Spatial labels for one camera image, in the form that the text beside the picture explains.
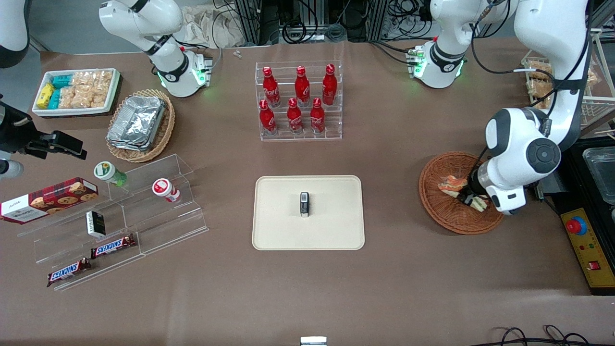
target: foil container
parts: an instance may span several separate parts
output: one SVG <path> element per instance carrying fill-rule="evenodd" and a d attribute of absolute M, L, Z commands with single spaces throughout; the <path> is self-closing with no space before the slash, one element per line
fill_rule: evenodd
<path fill-rule="evenodd" d="M 157 97 L 129 97 L 109 129 L 107 141 L 116 148 L 148 151 L 154 144 L 165 107 Z"/>

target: white cloth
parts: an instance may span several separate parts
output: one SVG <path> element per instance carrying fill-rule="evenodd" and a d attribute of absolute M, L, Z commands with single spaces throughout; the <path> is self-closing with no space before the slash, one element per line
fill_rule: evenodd
<path fill-rule="evenodd" d="M 184 6 L 181 11 L 184 15 L 185 36 L 182 40 L 186 43 L 203 44 L 207 47 L 221 48 L 237 47 L 245 43 L 239 21 L 239 15 L 235 11 L 220 12 L 230 9 L 224 6 L 217 9 L 213 4 Z"/>

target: yellow snack package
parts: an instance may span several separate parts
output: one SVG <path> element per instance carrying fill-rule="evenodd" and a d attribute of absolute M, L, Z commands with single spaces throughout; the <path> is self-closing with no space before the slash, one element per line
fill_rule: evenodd
<path fill-rule="evenodd" d="M 45 86 L 42 87 L 39 97 L 36 99 L 36 105 L 39 108 L 47 109 L 47 107 L 49 106 L 49 100 L 51 99 L 51 95 L 54 93 L 54 91 L 55 88 L 53 85 L 51 85 L 51 83 L 48 82 L 47 84 L 45 84 Z"/>

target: red emergency stop button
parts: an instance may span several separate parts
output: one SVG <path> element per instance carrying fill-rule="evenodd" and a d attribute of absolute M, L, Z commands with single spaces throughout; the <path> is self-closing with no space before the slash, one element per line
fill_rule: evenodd
<path fill-rule="evenodd" d="M 566 229 L 575 235 L 584 235 L 587 233 L 587 224 L 582 218 L 575 216 L 566 222 Z"/>

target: snickers logo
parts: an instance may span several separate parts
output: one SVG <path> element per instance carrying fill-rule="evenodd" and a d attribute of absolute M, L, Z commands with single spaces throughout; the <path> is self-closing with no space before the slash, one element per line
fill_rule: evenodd
<path fill-rule="evenodd" d="M 51 279 L 49 279 L 49 281 L 53 281 L 53 280 L 57 280 L 59 278 L 61 278 L 62 276 L 66 276 L 69 274 L 72 274 L 74 272 L 77 271 L 77 269 L 79 268 L 79 262 L 75 263 L 75 264 L 71 264 L 68 267 L 58 270 L 57 272 L 51 274 Z"/>
<path fill-rule="evenodd" d="M 112 243 L 106 244 L 106 245 L 102 245 L 99 246 L 98 249 L 96 249 L 96 256 L 104 254 L 105 252 L 111 251 L 116 249 L 117 247 L 122 246 L 122 240 L 118 239 Z"/>

